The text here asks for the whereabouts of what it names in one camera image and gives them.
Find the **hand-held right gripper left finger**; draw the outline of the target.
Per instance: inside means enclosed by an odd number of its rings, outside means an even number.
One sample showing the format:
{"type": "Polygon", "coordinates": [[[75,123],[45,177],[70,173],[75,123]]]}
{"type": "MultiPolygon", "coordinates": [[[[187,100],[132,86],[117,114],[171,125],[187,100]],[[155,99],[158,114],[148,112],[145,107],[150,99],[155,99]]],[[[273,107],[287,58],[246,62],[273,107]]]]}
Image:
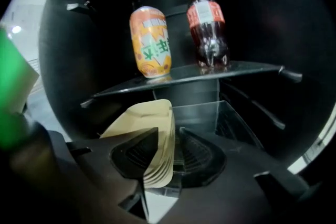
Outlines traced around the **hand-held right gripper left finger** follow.
{"type": "Polygon", "coordinates": [[[117,224],[147,223],[144,174],[158,151],[158,138],[158,128],[151,127],[67,143],[76,164],[97,189],[103,216],[117,224]]]}

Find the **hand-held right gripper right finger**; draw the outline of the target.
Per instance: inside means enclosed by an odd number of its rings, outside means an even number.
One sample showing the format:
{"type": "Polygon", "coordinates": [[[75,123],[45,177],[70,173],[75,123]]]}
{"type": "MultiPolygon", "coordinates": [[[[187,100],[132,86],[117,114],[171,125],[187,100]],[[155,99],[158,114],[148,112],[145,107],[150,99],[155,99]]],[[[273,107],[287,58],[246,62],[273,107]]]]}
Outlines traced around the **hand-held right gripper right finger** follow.
{"type": "Polygon", "coordinates": [[[304,221],[316,188],[249,144],[180,128],[196,161],[159,224],[290,224],[304,221]]]}

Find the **stack of beige trays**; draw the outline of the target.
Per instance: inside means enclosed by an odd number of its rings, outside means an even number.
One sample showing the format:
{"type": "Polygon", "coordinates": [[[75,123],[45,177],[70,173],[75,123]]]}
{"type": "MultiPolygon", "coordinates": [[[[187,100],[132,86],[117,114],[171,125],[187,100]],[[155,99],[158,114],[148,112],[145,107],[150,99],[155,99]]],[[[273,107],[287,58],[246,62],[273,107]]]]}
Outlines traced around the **stack of beige trays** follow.
{"type": "Polygon", "coordinates": [[[167,99],[142,102],[129,107],[100,135],[101,138],[141,129],[158,128],[158,149],[144,173],[144,186],[162,188],[173,177],[175,119],[167,99]]]}

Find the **black mini fridge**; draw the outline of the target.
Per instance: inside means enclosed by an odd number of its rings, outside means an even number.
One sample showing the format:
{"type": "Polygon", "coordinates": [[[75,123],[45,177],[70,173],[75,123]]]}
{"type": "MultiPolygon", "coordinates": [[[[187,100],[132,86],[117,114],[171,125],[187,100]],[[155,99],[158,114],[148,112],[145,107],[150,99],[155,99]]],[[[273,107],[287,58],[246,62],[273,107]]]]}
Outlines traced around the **black mini fridge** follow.
{"type": "Polygon", "coordinates": [[[281,71],[202,80],[91,100],[140,78],[131,13],[164,13],[173,67],[196,63],[189,0],[47,0],[39,34],[48,101],[69,136],[94,138],[122,108],[152,99],[174,106],[226,101],[268,154],[310,184],[336,180],[336,0],[216,0],[230,58],[281,71]]]}

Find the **glass refrigerator shelf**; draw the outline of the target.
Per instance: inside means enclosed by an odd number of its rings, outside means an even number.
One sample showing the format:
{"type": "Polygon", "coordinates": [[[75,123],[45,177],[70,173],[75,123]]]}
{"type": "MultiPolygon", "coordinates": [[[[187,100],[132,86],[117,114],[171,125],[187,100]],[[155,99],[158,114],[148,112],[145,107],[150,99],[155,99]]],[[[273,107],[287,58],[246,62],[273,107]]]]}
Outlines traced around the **glass refrigerator shelf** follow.
{"type": "Polygon", "coordinates": [[[201,68],[197,64],[172,68],[170,73],[162,77],[148,79],[145,77],[133,78],[129,81],[112,86],[99,93],[93,94],[88,100],[81,103],[82,108],[88,108],[95,100],[115,94],[124,94],[170,87],[178,84],[245,76],[275,72],[294,83],[302,81],[301,73],[293,72],[284,66],[271,65],[267,63],[231,61],[228,66],[215,68],[201,68]]]}
{"type": "Polygon", "coordinates": [[[175,106],[173,112],[178,127],[211,133],[264,149],[251,128],[226,101],[175,106]]]}

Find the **orange drink can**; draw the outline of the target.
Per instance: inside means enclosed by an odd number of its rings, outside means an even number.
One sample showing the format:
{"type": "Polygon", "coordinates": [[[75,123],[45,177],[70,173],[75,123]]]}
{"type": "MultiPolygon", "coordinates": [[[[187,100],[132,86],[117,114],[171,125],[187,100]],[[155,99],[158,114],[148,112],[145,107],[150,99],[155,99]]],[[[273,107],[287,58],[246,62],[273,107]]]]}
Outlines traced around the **orange drink can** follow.
{"type": "Polygon", "coordinates": [[[169,74],[172,57],[165,15],[143,6],[131,14],[129,25],[138,70],[148,79],[169,74]]]}

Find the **cola bottle with red label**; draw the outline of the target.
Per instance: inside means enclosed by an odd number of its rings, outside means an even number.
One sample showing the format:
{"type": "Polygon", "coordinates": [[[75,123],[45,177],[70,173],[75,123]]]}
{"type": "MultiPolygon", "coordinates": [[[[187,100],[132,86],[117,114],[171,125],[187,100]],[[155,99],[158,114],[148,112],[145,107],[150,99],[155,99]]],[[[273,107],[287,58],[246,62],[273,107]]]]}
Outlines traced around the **cola bottle with red label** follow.
{"type": "Polygon", "coordinates": [[[227,66],[229,47],[225,35],[225,19],[215,0],[190,0],[187,20],[196,46],[196,59],[200,67],[227,66]]]}

